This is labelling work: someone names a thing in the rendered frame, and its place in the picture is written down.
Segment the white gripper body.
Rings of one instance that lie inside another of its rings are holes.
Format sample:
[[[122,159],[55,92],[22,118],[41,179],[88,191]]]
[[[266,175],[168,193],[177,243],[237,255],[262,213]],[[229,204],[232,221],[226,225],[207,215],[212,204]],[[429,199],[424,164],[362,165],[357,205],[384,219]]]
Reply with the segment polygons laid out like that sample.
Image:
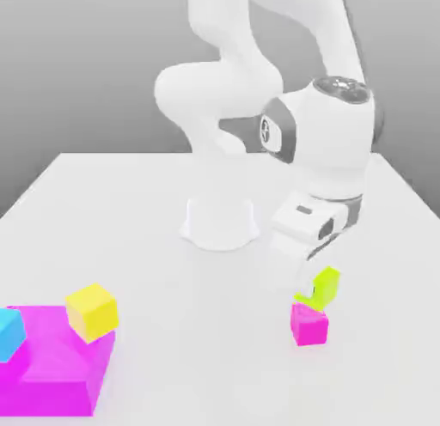
[[[309,289],[306,265],[311,246],[286,234],[273,232],[268,246],[267,275],[269,285],[292,293]]]

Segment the small lime green cube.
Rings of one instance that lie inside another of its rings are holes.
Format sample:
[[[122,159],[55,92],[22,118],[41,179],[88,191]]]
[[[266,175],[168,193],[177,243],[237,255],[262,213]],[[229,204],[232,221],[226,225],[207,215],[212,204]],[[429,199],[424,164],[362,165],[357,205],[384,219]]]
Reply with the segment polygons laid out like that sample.
[[[331,266],[326,267],[313,280],[311,296],[300,293],[294,295],[295,302],[302,303],[318,312],[335,298],[339,287],[340,272]]]

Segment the small magenta cube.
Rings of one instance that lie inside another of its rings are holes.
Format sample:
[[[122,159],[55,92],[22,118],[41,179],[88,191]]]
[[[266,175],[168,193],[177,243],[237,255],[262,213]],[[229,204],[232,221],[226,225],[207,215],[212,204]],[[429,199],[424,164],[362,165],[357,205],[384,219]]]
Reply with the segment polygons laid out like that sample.
[[[298,346],[324,344],[329,320],[319,311],[302,303],[294,303],[290,313],[290,329]]]

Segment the small yellow cube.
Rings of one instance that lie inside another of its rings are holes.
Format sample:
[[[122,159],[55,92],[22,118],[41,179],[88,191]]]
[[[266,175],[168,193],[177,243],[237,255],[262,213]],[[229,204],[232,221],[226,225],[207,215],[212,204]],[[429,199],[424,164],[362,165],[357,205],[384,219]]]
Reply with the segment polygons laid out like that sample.
[[[65,309],[70,327],[86,344],[93,343],[119,326],[116,299],[98,283],[68,295]]]

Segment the small blue cube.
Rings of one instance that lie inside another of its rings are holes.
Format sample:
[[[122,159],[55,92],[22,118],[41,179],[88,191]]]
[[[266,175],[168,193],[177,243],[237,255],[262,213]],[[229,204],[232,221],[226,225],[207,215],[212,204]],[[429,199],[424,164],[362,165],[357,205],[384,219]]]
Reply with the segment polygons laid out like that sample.
[[[25,339],[26,331],[20,311],[0,308],[0,363],[6,363]]]

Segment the large magenta box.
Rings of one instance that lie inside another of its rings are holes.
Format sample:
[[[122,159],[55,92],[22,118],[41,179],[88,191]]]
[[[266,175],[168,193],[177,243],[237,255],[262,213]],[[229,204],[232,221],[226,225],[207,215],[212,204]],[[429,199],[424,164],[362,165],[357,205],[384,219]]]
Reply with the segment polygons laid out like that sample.
[[[116,333],[85,343],[63,306],[9,306],[26,339],[0,360],[0,417],[91,417]]]

